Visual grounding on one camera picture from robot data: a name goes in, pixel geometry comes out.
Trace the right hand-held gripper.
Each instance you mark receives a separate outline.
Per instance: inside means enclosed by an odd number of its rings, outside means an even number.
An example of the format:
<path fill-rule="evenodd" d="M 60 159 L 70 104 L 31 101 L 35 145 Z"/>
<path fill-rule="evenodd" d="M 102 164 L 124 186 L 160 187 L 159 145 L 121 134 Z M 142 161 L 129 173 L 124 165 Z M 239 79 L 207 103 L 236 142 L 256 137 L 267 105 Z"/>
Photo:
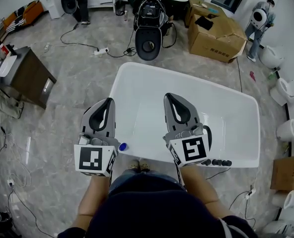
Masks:
<path fill-rule="evenodd" d="M 209 166 L 211 159 L 211 129 L 200 122 L 197 109 L 185 98 L 166 93 L 164 96 L 167 133 L 163 139 L 177 167 L 202 164 Z M 175 133 L 177 128 L 188 128 Z"/>

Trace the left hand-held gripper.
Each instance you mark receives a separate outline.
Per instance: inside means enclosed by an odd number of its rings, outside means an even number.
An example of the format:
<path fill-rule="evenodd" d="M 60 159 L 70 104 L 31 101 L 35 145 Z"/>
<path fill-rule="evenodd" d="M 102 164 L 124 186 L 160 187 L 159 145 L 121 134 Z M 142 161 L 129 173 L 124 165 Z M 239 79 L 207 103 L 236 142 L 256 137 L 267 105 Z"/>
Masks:
<path fill-rule="evenodd" d="M 92 177 L 112 175 L 120 146 L 115 138 L 115 124 L 112 98 L 103 99 L 84 112 L 80 125 L 82 134 L 78 144 L 74 145 L 76 171 Z"/>

